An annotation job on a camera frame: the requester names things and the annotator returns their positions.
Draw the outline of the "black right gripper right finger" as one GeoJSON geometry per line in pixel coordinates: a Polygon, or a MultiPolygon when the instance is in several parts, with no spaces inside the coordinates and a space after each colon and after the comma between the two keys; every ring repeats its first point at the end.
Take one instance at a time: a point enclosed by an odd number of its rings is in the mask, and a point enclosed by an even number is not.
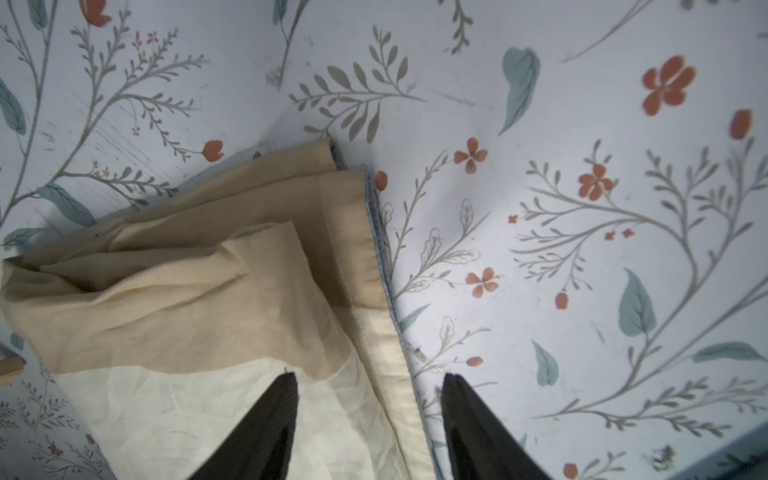
{"type": "Polygon", "coordinates": [[[440,402],[455,479],[549,479],[462,376],[444,377],[440,402]]]}

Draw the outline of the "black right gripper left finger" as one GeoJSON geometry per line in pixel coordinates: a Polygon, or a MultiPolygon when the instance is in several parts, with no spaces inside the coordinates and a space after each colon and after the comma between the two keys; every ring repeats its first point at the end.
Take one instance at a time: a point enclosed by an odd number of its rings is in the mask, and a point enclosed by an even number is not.
{"type": "Polygon", "coordinates": [[[275,378],[193,480],[287,478],[297,423],[296,375],[275,378]]]}

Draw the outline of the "beige and grey pillowcase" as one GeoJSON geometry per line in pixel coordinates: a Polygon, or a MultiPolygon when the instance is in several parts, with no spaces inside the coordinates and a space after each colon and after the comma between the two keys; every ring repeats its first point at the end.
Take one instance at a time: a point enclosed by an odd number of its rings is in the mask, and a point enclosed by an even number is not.
{"type": "Polygon", "coordinates": [[[279,385],[291,479],[431,479],[372,194],[328,140],[2,264],[1,309],[119,479],[187,479],[279,385]]]}

